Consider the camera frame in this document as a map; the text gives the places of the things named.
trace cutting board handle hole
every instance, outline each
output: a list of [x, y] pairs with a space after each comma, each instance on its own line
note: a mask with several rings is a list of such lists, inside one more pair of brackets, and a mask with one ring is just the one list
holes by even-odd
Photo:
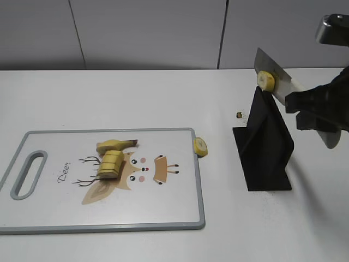
[[34, 151], [26, 158], [11, 190], [14, 200], [22, 200], [34, 192], [46, 159], [47, 153], [43, 150]]

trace banana slice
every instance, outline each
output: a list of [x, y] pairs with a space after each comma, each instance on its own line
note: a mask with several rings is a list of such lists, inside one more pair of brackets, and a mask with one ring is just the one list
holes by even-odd
[[204, 157], [208, 154], [206, 143], [202, 138], [194, 139], [194, 151], [200, 157]]
[[259, 71], [257, 76], [257, 84], [262, 90], [273, 92], [275, 87], [275, 79], [271, 73]]

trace deer ear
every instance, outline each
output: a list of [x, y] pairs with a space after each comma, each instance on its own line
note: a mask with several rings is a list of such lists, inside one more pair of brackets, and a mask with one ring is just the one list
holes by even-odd
[[109, 196], [115, 189], [109, 181], [98, 181], [92, 185], [82, 200], [83, 205], [91, 204]]

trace deer antler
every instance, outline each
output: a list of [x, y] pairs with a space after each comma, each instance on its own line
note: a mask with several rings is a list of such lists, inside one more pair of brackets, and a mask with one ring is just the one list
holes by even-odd
[[90, 184], [93, 184], [93, 182], [96, 180], [97, 179], [95, 179], [95, 178], [90, 180], [90, 181], [77, 179], [77, 182], [72, 182], [72, 184], [79, 184], [79, 187], [88, 187]]
[[98, 157], [86, 157], [85, 159], [79, 159], [80, 161], [82, 161], [83, 163], [85, 162], [91, 162], [91, 161], [96, 161], [96, 164], [93, 165], [100, 165], [100, 160], [98, 159]]

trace deer illustration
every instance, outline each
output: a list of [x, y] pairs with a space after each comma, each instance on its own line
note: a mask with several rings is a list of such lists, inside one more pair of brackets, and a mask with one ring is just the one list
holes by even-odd
[[[130, 161], [131, 156], [134, 154], [134, 152], [125, 153], [124, 161], [120, 168], [120, 175], [118, 178], [114, 179], [102, 179], [98, 180], [95, 178], [95, 176], [91, 176], [91, 180], [77, 180], [76, 182], [73, 182], [73, 184], [78, 184], [79, 187], [88, 187], [92, 185], [88, 192], [86, 193], [82, 204], [91, 204], [93, 202], [99, 201], [101, 199], [104, 199], [108, 197], [115, 188], [123, 189], [123, 190], [131, 190], [127, 184], [128, 179], [131, 181], [135, 180], [135, 176], [132, 176], [133, 173], [138, 171], [147, 171], [148, 168], [137, 168], [132, 165], [132, 163], [137, 163], [135, 159], [132, 159]], [[98, 159], [98, 157], [86, 157], [85, 159], [79, 159], [83, 163], [85, 162], [96, 162], [93, 165], [100, 165], [101, 161]], [[160, 155], [156, 157], [154, 160], [155, 162], [155, 174], [153, 177], [153, 180], [157, 184], [163, 184], [166, 183], [167, 180], [167, 173], [173, 173], [178, 174], [179, 171], [168, 171], [169, 167], [178, 167], [178, 164], [174, 165], [167, 165], [167, 158]], [[144, 177], [141, 176], [139, 179], [140, 182], [144, 181]]]

